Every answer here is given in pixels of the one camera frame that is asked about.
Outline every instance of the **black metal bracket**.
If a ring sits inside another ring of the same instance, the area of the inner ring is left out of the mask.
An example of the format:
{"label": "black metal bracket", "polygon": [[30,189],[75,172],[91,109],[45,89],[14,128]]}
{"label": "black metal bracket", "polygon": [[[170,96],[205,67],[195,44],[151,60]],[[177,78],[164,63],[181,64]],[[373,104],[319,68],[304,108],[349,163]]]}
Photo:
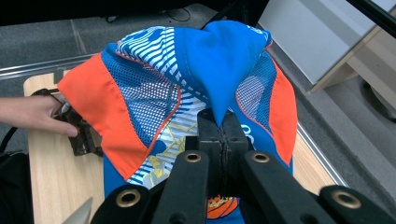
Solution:
{"label": "black metal bracket", "polygon": [[207,200],[218,194],[240,198],[246,223],[396,223],[356,190],[329,186],[319,196],[305,190],[265,148],[253,150],[231,112],[218,128],[211,110],[201,111],[198,130],[167,180],[150,190],[115,189],[92,224],[206,223]]}

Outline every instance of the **floor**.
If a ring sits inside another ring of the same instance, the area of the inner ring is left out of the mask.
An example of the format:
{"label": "floor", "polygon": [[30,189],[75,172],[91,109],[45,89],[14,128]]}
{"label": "floor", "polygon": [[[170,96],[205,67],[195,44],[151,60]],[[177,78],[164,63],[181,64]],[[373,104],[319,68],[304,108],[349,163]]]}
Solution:
{"label": "floor", "polygon": [[[48,63],[64,66],[58,59],[90,55],[109,42],[154,25],[201,28],[215,11],[201,5],[165,13],[50,21],[0,27],[0,90],[4,96],[23,96],[22,84],[33,75],[15,75],[9,67]],[[354,78],[325,91],[309,93],[311,84],[276,43],[270,53],[292,82],[300,124],[350,187],[357,189],[392,214],[396,214],[396,128],[364,104],[361,80]],[[0,124],[0,136],[8,127]],[[18,130],[9,148],[27,148],[26,131]]]}

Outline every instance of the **orange fabric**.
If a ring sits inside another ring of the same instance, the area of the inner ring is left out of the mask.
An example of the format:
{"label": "orange fabric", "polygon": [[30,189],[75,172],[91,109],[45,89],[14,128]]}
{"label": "orange fabric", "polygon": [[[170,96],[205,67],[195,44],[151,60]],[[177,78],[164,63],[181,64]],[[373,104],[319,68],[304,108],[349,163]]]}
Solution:
{"label": "orange fabric", "polygon": [[276,143],[279,157],[290,165],[297,134],[297,106],[294,90],[276,62],[276,80],[274,83],[269,123]]}
{"label": "orange fabric", "polygon": [[134,131],[119,87],[100,54],[67,73],[58,88],[102,136],[103,151],[124,179],[128,179],[145,160],[149,148]]}
{"label": "orange fabric", "polygon": [[236,198],[216,197],[208,200],[207,218],[216,219],[225,217],[238,206]]}

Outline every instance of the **gray carpet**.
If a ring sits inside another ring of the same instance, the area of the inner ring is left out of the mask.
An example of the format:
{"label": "gray carpet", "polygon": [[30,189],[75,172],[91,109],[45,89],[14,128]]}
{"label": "gray carpet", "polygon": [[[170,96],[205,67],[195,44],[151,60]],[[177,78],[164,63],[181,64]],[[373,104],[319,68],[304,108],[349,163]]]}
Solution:
{"label": "gray carpet", "polygon": [[[149,26],[201,28],[216,13],[201,5],[192,5],[186,9],[187,11],[179,9],[163,14],[119,17],[111,23],[106,22],[104,18],[88,18],[0,27],[0,50],[2,52],[0,54],[0,75],[2,68],[10,66],[93,54],[101,51],[107,43],[115,42],[125,35]],[[350,149],[350,144],[346,144],[343,133],[334,129],[334,123],[343,123],[349,118],[361,123],[359,120],[367,118],[362,116],[367,115],[371,118],[372,115],[366,113],[356,117],[357,111],[349,107],[345,109],[346,112],[343,112],[343,116],[338,116],[335,119],[328,118],[328,115],[334,116],[339,113],[336,110],[339,110],[340,107],[350,104],[348,101],[342,100],[342,94],[347,90],[350,91],[350,88],[356,87],[357,84],[352,80],[346,86],[336,86],[326,91],[309,94],[307,92],[310,83],[286,54],[276,44],[272,46],[270,53],[293,83],[300,123],[303,124],[332,165],[336,167],[350,187],[357,189],[390,213],[396,214],[395,198],[389,195],[389,189],[381,185],[357,154]],[[0,96],[23,96],[22,84],[30,76],[32,74],[14,78],[0,76]],[[359,125],[362,129],[370,129],[370,126],[373,126],[370,123]],[[387,135],[394,135],[394,126],[389,125],[389,128],[393,131]],[[4,136],[7,129],[6,125],[0,124],[0,136]],[[368,135],[378,143],[379,147],[387,149],[382,153],[387,155],[389,161],[396,161],[394,160],[395,154],[389,153],[389,149],[392,149],[394,144],[387,145],[377,141],[381,135],[375,131]],[[17,131],[9,148],[27,149],[25,130]]]}

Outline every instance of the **wooden surface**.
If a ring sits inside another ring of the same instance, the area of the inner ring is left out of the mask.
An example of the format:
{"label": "wooden surface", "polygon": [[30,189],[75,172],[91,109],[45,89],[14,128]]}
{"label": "wooden surface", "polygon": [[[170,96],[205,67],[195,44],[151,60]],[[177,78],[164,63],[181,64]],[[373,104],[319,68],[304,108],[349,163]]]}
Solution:
{"label": "wooden surface", "polygon": [[[23,85],[25,95],[42,88],[56,88],[53,74],[30,77]],[[62,223],[93,197],[92,212],[104,200],[102,159],[96,155],[75,157],[67,137],[29,131],[35,223]],[[318,193],[333,182],[303,139],[297,135],[294,176],[305,189]]]}

